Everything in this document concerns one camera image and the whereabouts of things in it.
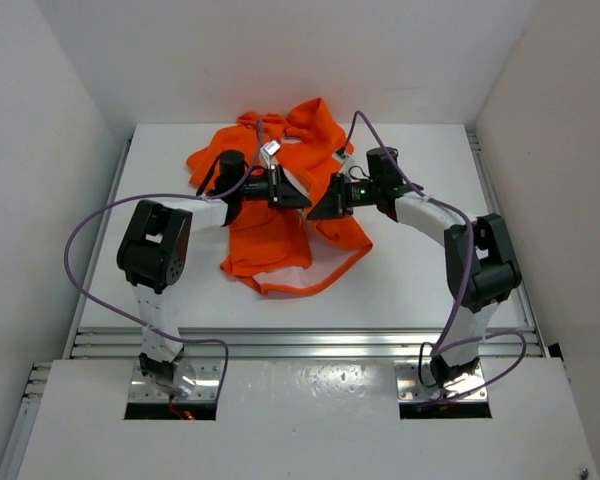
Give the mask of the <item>orange jacket with pink lining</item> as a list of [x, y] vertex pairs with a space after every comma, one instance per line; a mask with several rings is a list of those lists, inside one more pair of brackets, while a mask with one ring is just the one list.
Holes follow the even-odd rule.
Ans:
[[343, 163], [346, 135], [322, 98], [288, 114], [246, 112], [218, 130], [186, 165], [198, 193], [225, 197], [229, 247], [221, 268], [258, 294], [309, 296], [345, 275], [373, 248], [353, 217], [312, 220], [310, 210]]

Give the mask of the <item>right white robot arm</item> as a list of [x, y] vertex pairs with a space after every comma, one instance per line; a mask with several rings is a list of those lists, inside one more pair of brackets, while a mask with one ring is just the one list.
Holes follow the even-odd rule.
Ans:
[[411, 227], [444, 249], [446, 282], [453, 297], [449, 318], [431, 347], [431, 388], [442, 388], [473, 372], [478, 343], [487, 326], [522, 276], [504, 219], [498, 214], [470, 216], [424, 194], [408, 181], [397, 164], [398, 151], [379, 147], [366, 153], [367, 177], [331, 175], [323, 197], [308, 219], [335, 220], [353, 215], [356, 207], [375, 206], [396, 223]]

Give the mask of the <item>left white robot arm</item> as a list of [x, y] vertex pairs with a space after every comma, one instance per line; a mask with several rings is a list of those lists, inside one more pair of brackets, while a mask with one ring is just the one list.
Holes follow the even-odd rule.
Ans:
[[263, 201], [275, 210], [299, 210], [311, 202], [277, 163], [280, 144], [259, 149], [258, 163], [245, 164], [237, 150], [223, 151], [213, 167], [219, 170], [211, 199], [172, 203], [141, 200], [135, 207], [117, 252], [117, 265], [132, 285], [143, 321], [139, 355], [143, 374], [162, 385], [175, 383], [184, 341], [175, 326], [169, 288], [182, 276], [190, 235], [227, 227], [247, 202]]

